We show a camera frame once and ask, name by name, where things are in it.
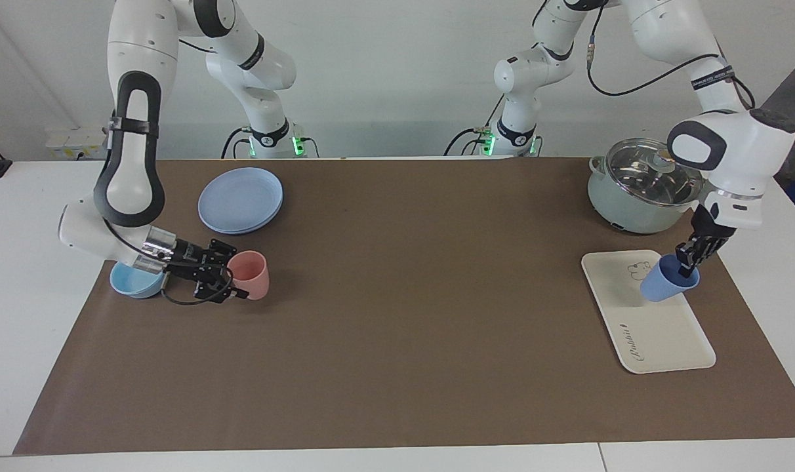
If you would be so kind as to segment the pink plastic cup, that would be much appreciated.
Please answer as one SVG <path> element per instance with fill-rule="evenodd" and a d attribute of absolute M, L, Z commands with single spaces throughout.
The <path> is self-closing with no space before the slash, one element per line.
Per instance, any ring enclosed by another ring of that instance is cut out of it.
<path fill-rule="evenodd" d="M 270 274 L 263 254 L 253 250 L 239 252 L 227 266 L 233 274 L 233 286 L 247 292 L 248 300 L 260 300 L 268 295 Z"/>

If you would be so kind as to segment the blue plastic cup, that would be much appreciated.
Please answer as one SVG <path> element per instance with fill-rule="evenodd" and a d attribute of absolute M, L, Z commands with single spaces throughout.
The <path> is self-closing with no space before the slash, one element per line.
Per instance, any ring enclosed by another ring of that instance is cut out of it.
<path fill-rule="evenodd" d="M 683 265 L 675 254 L 661 257 L 642 280 L 640 293 L 650 302 L 661 302 L 695 288 L 701 280 L 699 269 L 683 275 Z"/>

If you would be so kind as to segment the cream rabbit print tray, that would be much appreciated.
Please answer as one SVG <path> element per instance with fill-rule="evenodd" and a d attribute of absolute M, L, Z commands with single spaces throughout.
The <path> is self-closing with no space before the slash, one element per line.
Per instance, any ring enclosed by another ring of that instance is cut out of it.
<path fill-rule="evenodd" d="M 716 353 L 683 293 L 661 302 L 640 293 L 661 257 L 653 250 L 624 250 L 581 258 L 617 358 L 634 374 L 713 367 Z"/>

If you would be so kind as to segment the periwinkle blue plate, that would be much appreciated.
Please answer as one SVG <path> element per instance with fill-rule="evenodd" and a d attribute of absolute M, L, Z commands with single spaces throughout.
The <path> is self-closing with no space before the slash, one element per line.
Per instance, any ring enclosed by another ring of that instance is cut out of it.
<path fill-rule="evenodd" d="M 203 188 L 197 214 L 214 232 L 245 234 L 271 222 L 283 197 L 283 183 L 274 173 L 243 167 L 217 176 Z"/>

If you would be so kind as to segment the light blue bowl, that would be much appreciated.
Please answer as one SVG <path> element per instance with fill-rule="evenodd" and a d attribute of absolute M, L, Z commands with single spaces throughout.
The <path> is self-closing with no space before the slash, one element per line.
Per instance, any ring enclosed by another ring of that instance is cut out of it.
<path fill-rule="evenodd" d="M 157 295 L 163 288 L 164 272 L 157 274 L 116 262 L 110 272 L 109 282 L 119 294 L 143 300 Z"/>

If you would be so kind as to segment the pale green cooking pot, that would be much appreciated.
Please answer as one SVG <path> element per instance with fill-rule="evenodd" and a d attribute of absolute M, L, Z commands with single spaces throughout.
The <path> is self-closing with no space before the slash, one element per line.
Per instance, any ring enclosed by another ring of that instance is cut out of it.
<path fill-rule="evenodd" d="M 699 201 L 677 207 L 661 207 L 638 200 L 623 191 L 599 170 L 605 156 L 590 158 L 588 197 L 596 212 L 617 230 L 635 234 L 656 234 L 673 227 Z"/>

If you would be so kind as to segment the glass pot lid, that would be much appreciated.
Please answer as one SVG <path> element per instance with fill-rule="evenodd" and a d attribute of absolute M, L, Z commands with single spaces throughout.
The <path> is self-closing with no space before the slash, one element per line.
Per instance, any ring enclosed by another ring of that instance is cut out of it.
<path fill-rule="evenodd" d="M 613 144 L 599 170 L 630 196 L 659 207 L 687 205 L 704 185 L 699 170 L 677 163 L 666 144 L 651 138 Z"/>

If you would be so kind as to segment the brown table mat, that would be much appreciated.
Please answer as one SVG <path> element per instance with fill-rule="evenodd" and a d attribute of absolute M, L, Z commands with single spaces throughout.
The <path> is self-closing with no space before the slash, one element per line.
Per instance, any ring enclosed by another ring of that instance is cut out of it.
<path fill-rule="evenodd" d="M 795 437 L 795 388 L 722 261 L 687 299 L 703 370 L 620 364 L 584 254 L 670 253 L 685 217 L 620 233 L 584 159 L 262 161 L 277 217 L 259 301 L 179 307 L 105 265 L 15 454 Z"/>

